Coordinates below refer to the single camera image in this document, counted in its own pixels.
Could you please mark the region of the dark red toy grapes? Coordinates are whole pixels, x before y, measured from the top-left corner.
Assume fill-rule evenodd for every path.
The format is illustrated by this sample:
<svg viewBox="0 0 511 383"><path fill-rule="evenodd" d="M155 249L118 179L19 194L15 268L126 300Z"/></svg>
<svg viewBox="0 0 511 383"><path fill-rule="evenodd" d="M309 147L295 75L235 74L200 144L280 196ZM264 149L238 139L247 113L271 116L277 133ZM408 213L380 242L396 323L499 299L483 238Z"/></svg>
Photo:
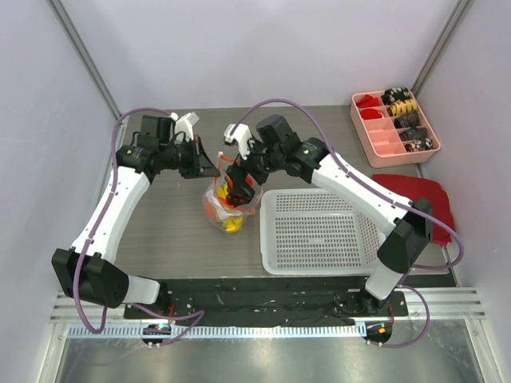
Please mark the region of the dark red toy grapes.
<svg viewBox="0 0 511 383"><path fill-rule="evenodd" d="M240 206L249 204L252 201L252 199L249 197L246 197L246 196L233 195L233 194L228 193L225 196L225 201L226 201L227 205L230 207L240 207Z"/></svg>

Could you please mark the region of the clear zip bag orange zipper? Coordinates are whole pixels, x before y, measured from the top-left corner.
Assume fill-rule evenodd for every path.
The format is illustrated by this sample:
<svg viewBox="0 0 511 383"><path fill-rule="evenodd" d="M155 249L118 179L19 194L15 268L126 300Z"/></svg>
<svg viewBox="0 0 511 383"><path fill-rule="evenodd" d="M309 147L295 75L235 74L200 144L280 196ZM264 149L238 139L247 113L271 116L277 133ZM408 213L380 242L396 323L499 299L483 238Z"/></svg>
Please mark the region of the clear zip bag orange zipper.
<svg viewBox="0 0 511 383"><path fill-rule="evenodd" d="M204 212L210 223L228 234L239 231L244 221L257 212L263 194L263 189L251 176L247 176L248 185L255 190L253 200L238 207L228 203L228 182L225 176L228 166L233 162L222 152L217 153L216 168L220 176L213 179L202 197Z"/></svg>

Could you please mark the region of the orange toy pumpkin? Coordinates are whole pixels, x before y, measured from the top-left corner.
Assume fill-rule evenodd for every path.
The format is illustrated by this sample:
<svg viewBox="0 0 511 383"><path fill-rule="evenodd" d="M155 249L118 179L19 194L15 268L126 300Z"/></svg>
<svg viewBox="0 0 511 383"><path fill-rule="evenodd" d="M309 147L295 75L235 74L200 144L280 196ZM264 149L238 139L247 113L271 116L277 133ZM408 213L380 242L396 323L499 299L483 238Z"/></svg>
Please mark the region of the orange toy pumpkin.
<svg viewBox="0 0 511 383"><path fill-rule="evenodd" d="M203 201L203 208L206 216L212 222L220 221L215 200L206 199Z"/></svg>

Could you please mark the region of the yellow toy banana bunch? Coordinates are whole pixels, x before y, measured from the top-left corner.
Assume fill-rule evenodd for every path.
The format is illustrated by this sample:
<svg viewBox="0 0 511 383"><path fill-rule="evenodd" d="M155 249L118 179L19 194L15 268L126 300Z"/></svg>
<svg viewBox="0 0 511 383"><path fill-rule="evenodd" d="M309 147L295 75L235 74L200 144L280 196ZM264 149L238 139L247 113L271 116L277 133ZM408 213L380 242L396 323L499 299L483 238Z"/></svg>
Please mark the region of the yellow toy banana bunch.
<svg viewBox="0 0 511 383"><path fill-rule="evenodd" d="M227 233L236 233L243 224L243 214L234 207L227 205L225 196L228 193L228 184L221 182L216 187L216 202L218 204L217 211L223 230Z"/></svg>

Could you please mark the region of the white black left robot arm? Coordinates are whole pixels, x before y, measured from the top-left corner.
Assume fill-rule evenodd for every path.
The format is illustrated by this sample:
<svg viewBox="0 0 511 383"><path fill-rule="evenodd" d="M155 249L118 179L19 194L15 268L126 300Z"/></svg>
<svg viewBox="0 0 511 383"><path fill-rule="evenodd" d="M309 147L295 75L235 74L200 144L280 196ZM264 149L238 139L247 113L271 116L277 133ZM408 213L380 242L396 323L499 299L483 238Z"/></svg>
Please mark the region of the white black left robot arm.
<svg viewBox="0 0 511 383"><path fill-rule="evenodd" d="M64 294L78 286L84 302L117 308L140 303L152 318L164 317L170 299L156 280L126 274L115 261L121 237L143 194L164 170L177 170L185 179L217 177L201 139L193 132L199 117L148 116L130 144L120 147L117 168L89 222L69 249L57 249L51 263Z"/></svg>

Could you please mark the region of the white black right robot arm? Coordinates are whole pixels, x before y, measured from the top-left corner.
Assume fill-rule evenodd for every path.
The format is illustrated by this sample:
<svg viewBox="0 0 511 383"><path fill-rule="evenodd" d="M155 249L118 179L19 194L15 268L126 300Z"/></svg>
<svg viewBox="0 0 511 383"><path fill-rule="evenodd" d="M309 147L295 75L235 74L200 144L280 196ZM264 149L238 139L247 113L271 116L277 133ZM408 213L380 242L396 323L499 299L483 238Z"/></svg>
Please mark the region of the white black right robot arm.
<svg viewBox="0 0 511 383"><path fill-rule="evenodd" d="M412 201L375 183L316 137L301 140L283 116L263 119L256 130L253 136L247 125L230 124L224 132L224 143L238 149L227 170L228 201L251 201L255 191L246 179L263 185L270 174L279 171L347 201L385 237L377 250L378 264L360 296L365 312L382 313L394 288L431 241L433 224L426 218L432 212L430 202Z"/></svg>

